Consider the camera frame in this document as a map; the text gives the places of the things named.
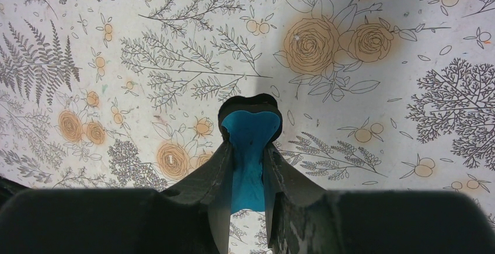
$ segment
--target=fern leaf drawing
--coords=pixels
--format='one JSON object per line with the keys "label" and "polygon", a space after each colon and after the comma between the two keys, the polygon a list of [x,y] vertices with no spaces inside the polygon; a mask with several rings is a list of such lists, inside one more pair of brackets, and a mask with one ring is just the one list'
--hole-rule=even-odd
{"label": "fern leaf drawing", "polygon": [[36,103],[39,105],[43,93],[46,93],[48,105],[53,102],[55,91],[65,84],[72,91],[71,79],[78,82],[79,68],[74,64],[71,52],[71,42],[67,37],[65,49],[58,37],[55,24],[51,22],[53,40],[26,21],[33,33],[34,40],[22,32],[18,32],[9,23],[13,40],[3,34],[7,50],[0,46],[0,83],[29,100],[34,92]]}

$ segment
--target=blue foam pad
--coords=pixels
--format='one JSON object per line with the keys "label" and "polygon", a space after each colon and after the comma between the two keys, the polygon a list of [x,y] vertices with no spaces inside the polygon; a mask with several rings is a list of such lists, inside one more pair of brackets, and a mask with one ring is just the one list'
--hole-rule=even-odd
{"label": "blue foam pad", "polygon": [[264,211],[263,149],[279,125],[280,118],[272,112],[240,110],[224,118],[222,126],[234,148],[232,213],[241,209]]}

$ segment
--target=floral wallpaper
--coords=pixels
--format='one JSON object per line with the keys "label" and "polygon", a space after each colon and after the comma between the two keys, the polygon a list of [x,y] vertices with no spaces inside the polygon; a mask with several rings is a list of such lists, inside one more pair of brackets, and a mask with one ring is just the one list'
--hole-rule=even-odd
{"label": "floral wallpaper", "polygon": [[[327,189],[465,193],[495,228],[495,0],[0,0],[0,173],[163,190],[219,146],[235,95]],[[230,253],[270,253],[263,213]]]}

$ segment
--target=black plastic part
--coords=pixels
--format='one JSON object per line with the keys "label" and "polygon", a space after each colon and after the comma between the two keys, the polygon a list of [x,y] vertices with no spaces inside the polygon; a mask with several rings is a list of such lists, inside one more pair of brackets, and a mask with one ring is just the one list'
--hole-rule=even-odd
{"label": "black plastic part", "polygon": [[15,194],[26,189],[29,188],[0,176],[0,208]]}
{"label": "black plastic part", "polygon": [[[260,95],[228,100],[219,121],[237,110],[282,119],[276,102]],[[0,183],[0,196],[18,193],[0,209],[0,253],[227,253],[233,148],[224,138],[207,163],[162,193],[18,193],[25,187]],[[495,253],[486,217],[459,193],[326,191],[272,144],[263,152],[262,177],[274,254]]]}
{"label": "black plastic part", "polygon": [[272,145],[264,161],[273,253],[495,253],[486,216],[463,194],[322,191]]}
{"label": "black plastic part", "polygon": [[223,143],[162,193],[20,192],[0,209],[0,253],[227,253],[231,155],[231,145]]}

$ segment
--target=orange rose illustration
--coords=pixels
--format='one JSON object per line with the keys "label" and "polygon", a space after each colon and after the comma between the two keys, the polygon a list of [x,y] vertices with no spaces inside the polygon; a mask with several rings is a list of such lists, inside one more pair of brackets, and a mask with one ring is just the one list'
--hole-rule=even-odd
{"label": "orange rose illustration", "polygon": [[105,141],[105,131],[100,123],[91,122],[86,128],[86,135],[96,145]]}
{"label": "orange rose illustration", "polygon": [[299,74],[319,75],[333,70],[333,56],[339,49],[339,33],[324,19],[302,19],[287,33],[284,49],[289,67]]}
{"label": "orange rose illustration", "polygon": [[100,98],[98,97],[96,92],[90,92],[88,94],[88,97],[86,97],[86,101],[89,106],[95,107],[98,106],[98,104],[100,103]]}
{"label": "orange rose illustration", "polygon": [[70,111],[63,111],[58,116],[58,126],[62,136],[70,142],[81,140],[82,124],[78,116]]}
{"label": "orange rose illustration", "polygon": [[199,168],[201,165],[209,161],[212,155],[213,153],[203,153],[199,157],[191,159],[191,165],[194,169]]}
{"label": "orange rose illustration", "polygon": [[162,173],[174,180],[180,180],[188,174],[189,160],[186,150],[175,144],[165,144],[158,149],[156,161]]}
{"label": "orange rose illustration", "polygon": [[203,117],[194,126],[196,134],[199,136],[210,135],[213,132],[213,122],[208,117]]}
{"label": "orange rose illustration", "polygon": [[386,28],[372,23],[361,25],[356,31],[345,32],[339,37],[339,44],[355,59],[373,62],[388,54],[392,39],[393,35]]}

